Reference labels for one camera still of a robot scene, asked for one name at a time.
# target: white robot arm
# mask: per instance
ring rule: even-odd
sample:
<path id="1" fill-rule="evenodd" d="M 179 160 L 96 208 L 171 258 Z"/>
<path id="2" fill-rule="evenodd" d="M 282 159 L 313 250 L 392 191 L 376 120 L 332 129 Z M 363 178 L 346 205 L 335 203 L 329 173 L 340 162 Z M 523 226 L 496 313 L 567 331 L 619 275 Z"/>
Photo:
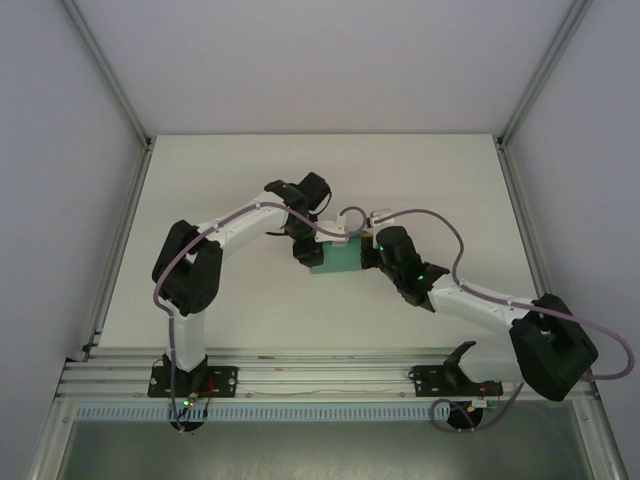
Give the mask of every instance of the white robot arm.
<path id="1" fill-rule="evenodd" d="M 294 258 L 308 267 L 322 264 L 322 241 L 329 238 L 316 236 L 309 219 L 311 222 L 317 219 L 309 212 L 329 193 L 326 182 L 315 174 L 309 174 L 299 185 L 276 181 L 247 206 L 225 217 L 233 218 L 232 221 L 213 220 L 193 226 L 183 220 L 172 227 L 153 270 L 156 282 L 178 252 L 194 238 L 211 231 L 189 252 L 190 256 L 176 264 L 159 290 L 161 301 L 175 316 L 174 367 L 189 379 L 190 385 L 198 384 L 193 376 L 206 368 L 204 312 L 218 292 L 223 260 L 254 238 L 284 229 L 293 239 Z M 375 237 L 362 237 L 363 268 L 384 272 L 411 305 L 462 318 L 502 338 L 508 332 L 510 344 L 466 342 L 456 349 L 448 364 L 445 362 L 445 375 L 460 392 L 465 391 L 465 386 L 485 381 L 524 379 L 541 395 L 559 401 L 596 360 L 597 350 L 579 325 L 511 307 L 513 301 L 568 312 L 557 297 L 511 298 L 474 286 L 476 291 L 503 298 L 506 305 L 478 298 L 460 288 L 448 269 L 423 262 L 403 227 L 384 226 L 376 221 L 376 215 L 372 214 L 369 225 Z M 340 231 L 341 218 L 336 225 Z M 168 350 L 165 364 L 170 358 Z"/>

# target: white panel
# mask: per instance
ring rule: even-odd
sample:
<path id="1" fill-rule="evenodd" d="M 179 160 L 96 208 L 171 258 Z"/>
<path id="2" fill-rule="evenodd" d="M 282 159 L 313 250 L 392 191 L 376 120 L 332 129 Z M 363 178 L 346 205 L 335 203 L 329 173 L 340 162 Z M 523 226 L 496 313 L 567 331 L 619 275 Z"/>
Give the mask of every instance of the white panel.
<path id="1" fill-rule="evenodd" d="M 167 345 L 167 317 L 151 299 L 151 270 L 173 223 L 223 216 L 268 182 L 300 181 L 311 170 L 334 193 L 326 218 L 354 204 L 366 211 L 434 209 L 466 239 L 466 279 L 533 295 L 489 135 L 159 137 L 100 346 Z M 349 228 L 359 222 L 349 214 Z M 398 223 L 424 260 L 451 265 L 458 246 L 444 225 L 419 215 Z M 266 235 L 224 263 L 205 323 L 206 346 L 227 349 L 448 348 L 492 336 L 469 322 L 411 307 L 378 270 L 311 275 L 293 259 L 289 238 Z"/>
<path id="2" fill-rule="evenodd" d="M 0 2 L 0 70 L 0 476 L 21 479 L 139 146 L 56 2 Z"/>
<path id="3" fill-rule="evenodd" d="M 571 0 L 79 0 L 151 134 L 502 133 Z"/>
<path id="4" fill-rule="evenodd" d="M 514 158 L 555 289 L 640 350 L 640 3 L 595 2 L 516 139 Z M 593 334 L 596 372 L 624 353 Z M 599 382 L 630 478 L 640 478 L 640 372 Z"/>

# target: cable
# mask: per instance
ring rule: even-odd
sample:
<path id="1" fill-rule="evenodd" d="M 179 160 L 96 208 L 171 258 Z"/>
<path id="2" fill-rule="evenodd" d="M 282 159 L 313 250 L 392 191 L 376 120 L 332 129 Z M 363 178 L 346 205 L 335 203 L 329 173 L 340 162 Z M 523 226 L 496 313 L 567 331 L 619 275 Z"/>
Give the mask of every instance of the cable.
<path id="1" fill-rule="evenodd" d="M 385 393 L 390 392 L 391 389 L 385 390 L 339 390 L 337 388 L 323 388 L 321 390 L 311 390 L 308 392 L 294 392 L 294 393 L 270 393 L 270 392 L 257 392 L 255 390 L 247 390 L 246 388 L 238 389 L 238 392 L 251 393 L 256 395 L 265 395 L 269 397 L 297 397 L 299 395 L 315 395 L 316 393 Z"/>
<path id="2" fill-rule="evenodd" d="M 324 211 L 327 209 L 327 207 L 329 206 L 329 203 L 331 202 L 331 198 L 333 197 L 333 192 L 329 192 L 329 195 L 327 195 L 327 202 L 324 204 L 324 207 L 322 207 L 322 210 L 320 211 L 315 211 L 315 212 L 309 212 L 310 215 L 315 215 L 316 217 L 322 213 L 324 213 Z M 266 232 L 266 235 L 269 235 L 270 237 L 287 237 L 289 236 L 289 234 L 287 232 Z"/>
<path id="3" fill-rule="evenodd" d="M 327 209 L 327 207 L 329 206 L 329 204 L 331 203 L 331 199 L 333 198 L 333 192 L 331 190 L 329 190 L 329 195 L 327 195 L 327 201 L 324 204 L 324 207 L 322 207 L 322 210 L 316 210 L 315 212 L 310 212 L 312 215 L 320 215 L 321 213 L 324 213 L 324 211 Z"/>
<path id="4" fill-rule="evenodd" d="M 491 385 L 490 383 L 483 383 L 482 384 L 482 400 L 485 399 L 485 397 L 487 396 L 487 390 L 493 390 L 493 393 L 496 394 L 496 396 L 498 397 L 498 403 L 500 403 L 500 392 L 498 391 L 498 389 L 496 387 L 494 387 L 493 385 Z"/>
<path id="5" fill-rule="evenodd" d="M 591 322 L 590 320 L 585 320 L 583 318 L 576 317 L 575 315 L 568 315 L 566 313 L 557 312 L 557 311 L 551 310 L 549 308 L 538 307 L 536 305 L 531 305 L 531 304 L 528 304 L 528 303 L 510 302 L 510 301 L 504 300 L 502 298 L 498 298 L 498 297 L 494 297 L 494 296 L 491 296 L 491 295 L 487 295 L 485 293 L 478 292 L 477 290 L 474 290 L 473 288 L 470 288 L 466 284 L 464 284 L 463 281 L 458 277 L 458 265 L 460 264 L 460 260 L 462 259 L 462 255 L 464 254 L 464 241 L 462 240 L 462 236 L 460 235 L 460 232 L 458 232 L 456 227 L 454 227 L 453 224 L 449 220 L 447 220 L 445 217 L 443 217 L 439 213 L 431 211 L 431 210 L 425 210 L 423 208 L 412 208 L 412 209 L 409 209 L 409 210 L 402 210 L 400 212 L 396 212 L 396 213 L 392 213 L 391 215 L 387 215 L 386 217 L 381 218 L 380 220 L 378 220 L 378 222 L 384 222 L 384 221 L 387 221 L 387 220 L 391 220 L 392 218 L 401 217 L 403 215 L 409 215 L 409 214 L 412 214 L 412 213 L 423 213 L 423 214 L 430 215 L 432 217 L 437 218 L 442 223 L 444 223 L 447 227 L 449 227 L 449 230 L 451 230 L 453 235 L 456 237 L 456 239 L 458 240 L 458 245 L 460 246 L 460 249 L 458 250 L 458 255 L 456 256 L 455 260 L 453 261 L 453 266 L 451 267 L 451 276 L 453 277 L 453 281 L 456 283 L 456 285 L 458 285 L 465 292 L 473 295 L 474 297 L 480 298 L 482 300 L 486 300 L 488 302 L 496 303 L 498 305 L 508 305 L 510 307 L 522 308 L 524 310 L 529 310 L 531 312 L 541 313 L 543 315 L 550 315 L 550 316 L 553 316 L 553 317 L 561 318 L 563 320 L 567 320 L 569 322 L 574 322 L 574 323 L 578 323 L 580 325 L 584 325 L 586 327 L 589 327 L 589 328 L 592 328 L 594 330 L 597 330 L 600 333 L 604 333 L 605 335 L 607 335 L 607 336 L 613 338 L 614 340 L 616 340 L 622 346 L 622 348 L 624 349 L 624 351 L 627 354 L 627 366 L 624 369 L 622 369 L 619 372 L 615 372 L 615 373 L 607 373 L 607 374 L 601 374 L 601 375 L 585 375 L 583 377 L 584 380 L 588 380 L 588 381 L 590 381 L 590 380 L 617 380 L 619 378 L 626 377 L 627 375 L 629 375 L 631 373 L 631 371 L 633 370 L 633 368 L 635 366 L 635 363 L 636 363 L 635 354 L 633 352 L 633 348 L 631 347 L 631 345 L 629 345 L 629 343 L 624 338 L 622 338 L 622 336 L 618 335 L 613 330 L 611 330 L 611 329 L 609 329 L 607 327 L 604 327 L 602 325 L 599 325 L 597 323 Z"/>
<path id="6" fill-rule="evenodd" d="M 240 210 L 238 210 L 238 211 L 232 213 L 231 215 L 229 215 L 228 217 L 220 220 L 217 225 L 214 225 L 214 226 L 206 229 L 202 233 L 200 233 L 197 237 L 195 237 L 193 240 L 191 240 L 187 244 L 187 246 L 185 246 L 182 250 L 180 250 L 180 252 L 178 252 L 178 254 L 173 258 L 173 260 L 171 260 L 169 262 L 167 267 L 163 270 L 162 274 L 158 278 L 158 281 L 156 282 L 156 287 L 153 290 L 153 303 L 156 305 L 156 307 L 158 307 L 160 310 L 162 310 L 163 312 L 165 312 L 169 316 L 169 350 L 170 350 L 170 353 L 171 353 L 171 408 L 172 408 L 172 411 L 173 411 L 173 416 L 176 419 L 176 426 L 178 427 L 178 431 L 183 431 L 184 427 L 182 426 L 182 423 L 180 422 L 179 415 L 178 415 L 178 408 L 176 407 L 175 313 L 173 312 L 173 310 L 171 310 L 169 307 L 167 307 L 166 305 L 164 305 L 160 301 L 160 292 L 162 290 L 162 285 L 164 284 L 165 280 L 167 279 L 167 277 L 169 276 L 171 271 L 178 264 L 178 262 L 180 260 L 182 260 L 182 258 L 189 252 L 189 250 L 191 250 L 193 247 L 195 247 L 198 244 L 198 242 L 200 242 L 203 238 L 205 238 L 208 235 L 212 234 L 213 232 L 215 232 L 219 228 L 222 228 L 225 225 L 228 225 L 229 223 L 233 222 L 235 219 L 240 218 L 242 215 L 245 215 L 246 213 L 252 212 L 253 210 L 259 210 L 259 209 L 261 209 L 263 207 L 273 207 L 273 208 L 279 208 L 280 210 L 284 210 L 289 215 L 293 215 L 294 217 L 300 219 L 302 222 L 306 223 L 307 225 L 309 225 L 314 230 L 316 230 L 318 232 L 321 232 L 321 233 L 324 233 L 325 235 L 328 235 L 328 236 L 331 236 L 331 237 L 336 237 L 336 238 L 350 238 L 350 237 L 353 237 L 353 236 L 358 235 L 361 232 L 363 232 L 364 229 L 367 227 L 367 214 L 365 213 L 365 211 L 362 208 L 356 207 L 356 206 L 350 206 L 350 207 L 347 207 L 347 208 L 343 209 L 342 212 L 340 212 L 340 215 L 344 215 L 346 212 L 355 210 L 355 211 L 359 212 L 362 215 L 362 225 L 360 225 L 360 227 L 358 227 L 356 230 L 353 230 L 351 232 L 334 233 L 334 232 L 330 232 L 329 230 L 325 230 L 322 227 L 319 227 L 318 225 L 313 223 L 311 220 L 309 220 L 304 215 L 301 215 L 300 213 L 296 212 L 295 210 L 292 210 L 291 208 L 289 208 L 289 207 L 287 207 L 285 205 L 282 205 L 280 203 L 275 203 L 275 202 L 262 202 L 262 203 L 256 203 L 256 204 L 247 205 L 246 207 L 241 208 Z"/>
<path id="7" fill-rule="evenodd" d="M 522 391 L 523 387 L 524 387 L 524 383 L 521 383 L 520 385 L 518 385 L 518 388 L 516 388 L 515 392 L 513 392 L 513 395 L 511 395 L 511 397 L 509 398 L 509 400 L 507 401 L 505 406 L 502 408 L 502 410 L 500 410 L 500 413 L 498 415 L 496 415 L 486 425 L 481 425 L 479 427 L 473 427 L 473 420 L 471 420 L 471 417 L 469 416 L 469 414 L 467 413 L 465 408 L 462 405 L 460 405 L 459 403 L 456 403 L 456 402 L 454 402 L 452 400 L 448 400 L 446 398 L 440 398 L 440 399 L 436 400 L 435 402 L 433 402 L 431 404 L 431 407 L 429 408 L 429 418 L 431 419 L 431 423 L 433 424 L 433 426 L 436 427 L 441 432 L 445 432 L 445 433 L 475 433 L 475 432 L 482 432 L 482 431 L 487 430 L 487 429 L 493 427 L 494 425 L 497 425 L 498 423 L 500 423 L 500 421 L 507 415 L 507 412 L 511 409 L 511 407 L 515 403 L 516 398 L 518 398 L 518 395 L 520 395 L 520 392 Z M 462 412 L 462 414 L 467 419 L 467 421 L 469 422 L 469 425 L 471 425 L 472 428 L 470 430 L 455 430 L 455 429 L 452 430 L 450 428 L 443 427 L 438 422 L 436 422 L 435 421 L 436 420 L 436 407 L 438 405 L 442 404 L 442 403 L 448 403 L 450 406 L 452 406 L 456 410 Z"/>

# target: white table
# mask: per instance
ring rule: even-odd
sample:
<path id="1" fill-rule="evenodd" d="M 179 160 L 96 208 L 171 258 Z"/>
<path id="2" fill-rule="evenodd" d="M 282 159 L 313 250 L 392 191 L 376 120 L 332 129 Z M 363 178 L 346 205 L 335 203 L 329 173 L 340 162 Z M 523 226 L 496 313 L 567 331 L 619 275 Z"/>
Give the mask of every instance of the white table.
<path id="1" fill-rule="evenodd" d="M 534 287 L 489 135 L 160 136 L 105 322 L 105 350 L 162 349 L 167 318 L 152 300 L 151 270 L 173 223 L 223 216 L 272 180 L 323 176 L 333 200 L 366 211 L 423 207 L 460 230 L 463 278 L 521 296 Z M 350 218 L 352 228 L 360 221 Z M 423 215 L 404 217 L 423 260 L 450 266 L 457 243 Z M 207 310 L 209 348 L 264 351 L 405 351 L 493 336 L 462 320 L 413 308 L 378 270 L 311 275 L 291 240 L 255 240 L 225 261 Z"/>

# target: green block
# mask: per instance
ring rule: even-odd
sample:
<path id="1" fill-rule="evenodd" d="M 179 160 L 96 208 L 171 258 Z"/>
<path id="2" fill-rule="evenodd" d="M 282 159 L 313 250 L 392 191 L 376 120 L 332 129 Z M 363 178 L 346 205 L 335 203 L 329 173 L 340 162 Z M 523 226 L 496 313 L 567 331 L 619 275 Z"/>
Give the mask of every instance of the green block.
<path id="1" fill-rule="evenodd" d="M 346 245 L 336 246 L 326 242 L 324 263 L 313 267 L 311 273 L 356 272 L 362 270 L 360 263 L 360 237 L 352 237 Z"/>

